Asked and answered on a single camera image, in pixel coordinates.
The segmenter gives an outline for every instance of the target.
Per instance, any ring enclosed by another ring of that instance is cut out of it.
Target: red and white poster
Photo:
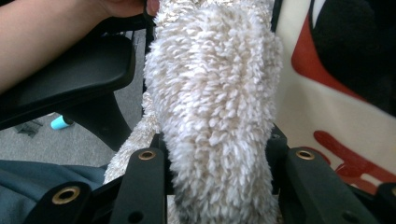
[[[283,0],[276,125],[348,184],[396,182],[394,1]]]

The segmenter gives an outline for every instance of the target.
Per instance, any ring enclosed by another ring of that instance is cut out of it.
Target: black chair armrest
[[[113,92],[133,78],[130,39],[106,36],[82,40],[0,96],[0,130]]]

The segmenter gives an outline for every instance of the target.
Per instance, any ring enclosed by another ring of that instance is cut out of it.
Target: plush toy
[[[276,222],[264,151],[282,67],[273,3],[160,2],[145,78],[172,162],[175,222]]]
[[[143,93],[142,102],[143,118],[137,123],[131,135],[111,159],[105,172],[104,184],[124,175],[131,155],[138,149],[149,147],[154,134],[160,132],[160,124],[152,108],[151,96],[147,92]]]

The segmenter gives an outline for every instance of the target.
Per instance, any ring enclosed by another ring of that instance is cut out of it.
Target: screw hole
[[[75,200],[79,195],[79,187],[72,186],[59,190],[53,197],[54,204],[65,204]]]
[[[359,219],[351,211],[345,211],[342,215],[343,219],[350,223],[359,223]]]
[[[298,150],[296,155],[306,161],[312,161],[315,158],[315,155],[312,152],[305,151],[305,150]]]
[[[139,154],[139,159],[142,161],[148,161],[155,157],[155,152],[153,151],[144,151]]]
[[[143,220],[143,217],[143,213],[141,212],[132,212],[131,215],[129,215],[128,221],[130,223],[139,223]]]

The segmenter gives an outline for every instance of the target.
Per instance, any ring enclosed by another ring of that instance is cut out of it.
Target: gray carpet
[[[141,120],[145,32],[134,33],[136,69],[134,81],[116,92],[120,110],[131,129]],[[114,155],[107,145],[78,124],[52,130],[58,114],[38,118],[43,124],[34,137],[17,133],[15,128],[0,131],[0,160],[43,161],[57,164],[101,166]]]

